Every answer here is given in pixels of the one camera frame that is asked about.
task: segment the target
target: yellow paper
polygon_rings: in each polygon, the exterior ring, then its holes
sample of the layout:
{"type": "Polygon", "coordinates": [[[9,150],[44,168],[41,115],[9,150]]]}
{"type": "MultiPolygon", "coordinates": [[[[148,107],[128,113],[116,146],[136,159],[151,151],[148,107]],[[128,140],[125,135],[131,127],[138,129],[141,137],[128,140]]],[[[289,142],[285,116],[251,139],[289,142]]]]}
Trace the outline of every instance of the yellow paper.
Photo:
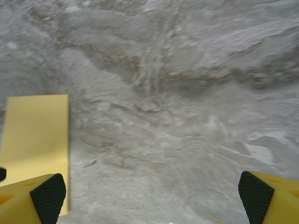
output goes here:
{"type": "Polygon", "coordinates": [[[26,179],[61,173],[69,203],[69,96],[9,97],[0,151],[0,166],[7,170],[5,186],[26,179]]]}

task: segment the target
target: marble texture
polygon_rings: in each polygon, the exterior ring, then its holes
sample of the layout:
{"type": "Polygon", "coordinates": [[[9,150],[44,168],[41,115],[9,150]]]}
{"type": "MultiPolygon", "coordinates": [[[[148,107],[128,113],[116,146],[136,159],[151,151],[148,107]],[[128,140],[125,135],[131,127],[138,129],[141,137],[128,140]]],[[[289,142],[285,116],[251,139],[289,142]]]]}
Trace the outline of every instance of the marble texture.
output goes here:
{"type": "Polygon", "coordinates": [[[244,170],[299,180],[296,0],[2,0],[0,120],[71,96],[58,224],[247,224],[244,170]]]}

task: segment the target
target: black textured grip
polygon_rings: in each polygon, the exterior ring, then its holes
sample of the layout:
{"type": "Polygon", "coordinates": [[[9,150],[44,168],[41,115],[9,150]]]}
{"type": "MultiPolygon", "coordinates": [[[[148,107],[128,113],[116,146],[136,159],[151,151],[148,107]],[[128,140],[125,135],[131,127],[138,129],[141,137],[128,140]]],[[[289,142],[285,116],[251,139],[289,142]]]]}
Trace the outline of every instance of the black textured grip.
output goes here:
{"type": "Polygon", "coordinates": [[[6,179],[6,169],[0,167],[0,182],[6,179]]]}
{"type": "Polygon", "coordinates": [[[238,188],[250,224],[262,224],[274,189],[248,171],[242,173],[238,188]]]}
{"type": "Polygon", "coordinates": [[[30,195],[42,224],[55,224],[66,195],[62,175],[53,175],[32,190],[30,195]]]}

